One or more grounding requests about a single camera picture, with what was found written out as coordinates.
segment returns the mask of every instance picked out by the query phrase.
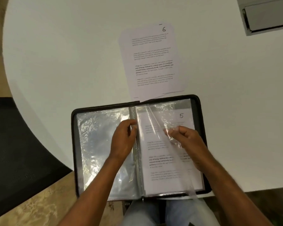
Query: blue jeans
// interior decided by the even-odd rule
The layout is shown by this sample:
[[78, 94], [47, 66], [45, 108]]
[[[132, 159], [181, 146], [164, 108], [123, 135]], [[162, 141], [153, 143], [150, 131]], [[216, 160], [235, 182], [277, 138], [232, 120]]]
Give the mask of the blue jeans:
[[[167, 200], [167, 226], [219, 225], [213, 212], [203, 200]], [[155, 201], [133, 201], [120, 226], [155, 226], [159, 224], [158, 203]]]

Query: white table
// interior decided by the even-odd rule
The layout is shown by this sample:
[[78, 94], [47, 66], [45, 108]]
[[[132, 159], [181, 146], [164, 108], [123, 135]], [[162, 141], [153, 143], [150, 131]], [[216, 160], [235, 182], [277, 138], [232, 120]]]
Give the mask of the white table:
[[283, 30], [247, 37], [236, 0], [9, 0], [4, 64], [29, 128], [73, 169], [71, 112], [130, 101], [118, 37], [160, 21], [211, 152], [244, 191], [283, 187]]

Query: sheet of paper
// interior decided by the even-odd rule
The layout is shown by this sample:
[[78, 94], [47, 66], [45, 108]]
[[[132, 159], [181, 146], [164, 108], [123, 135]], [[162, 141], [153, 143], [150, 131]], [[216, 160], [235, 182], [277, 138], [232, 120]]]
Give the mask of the sheet of paper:
[[128, 29], [119, 38], [132, 100], [182, 91], [174, 29], [169, 23]]
[[180, 174], [182, 167], [178, 169], [178, 162], [174, 162], [174, 154], [180, 156], [181, 162], [179, 163], [185, 163], [194, 190], [202, 190], [203, 178], [201, 172], [195, 168], [184, 149], [170, 147], [169, 139], [164, 135], [161, 125], [158, 125], [158, 122], [153, 122], [162, 117], [166, 121], [172, 121], [175, 126], [182, 125], [194, 129], [191, 109], [137, 113], [146, 195], [185, 190], [187, 181]]

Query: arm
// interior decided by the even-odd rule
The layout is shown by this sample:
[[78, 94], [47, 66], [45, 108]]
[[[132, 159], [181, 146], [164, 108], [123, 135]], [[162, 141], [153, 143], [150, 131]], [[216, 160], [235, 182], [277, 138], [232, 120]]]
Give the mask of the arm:
[[100, 224], [114, 178], [135, 142], [136, 126], [129, 132], [129, 126], [135, 124], [136, 120], [125, 120], [116, 128], [109, 157], [59, 226], [98, 226]]
[[196, 168], [206, 175], [231, 225], [272, 226], [234, 179], [212, 156], [197, 131], [178, 126], [169, 129], [168, 135], [181, 143]]

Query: open binder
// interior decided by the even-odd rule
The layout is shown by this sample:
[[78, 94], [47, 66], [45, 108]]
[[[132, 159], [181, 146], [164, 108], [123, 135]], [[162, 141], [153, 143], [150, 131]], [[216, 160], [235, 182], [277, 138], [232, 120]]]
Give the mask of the open binder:
[[[163, 130], [153, 121], [163, 118], [174, 125], [199, 132], [205, 144], [200, 100], [196, 95], [153, 99], [115, 105], [76, 109], [72, 112], [72, 143], [76, 193], [79, 196], [95, 178], [110, 153], [111, 139], [122, 120], [137, 119], [138, 135], [129, 156], [118, 171], [108, 200], [133, 200], [150, 197], [186, 196], [180, 172], [174, 166]], [[211, 187], [184, 149], [178, 149], [182, 163], [188, 166], [196, 194]]]

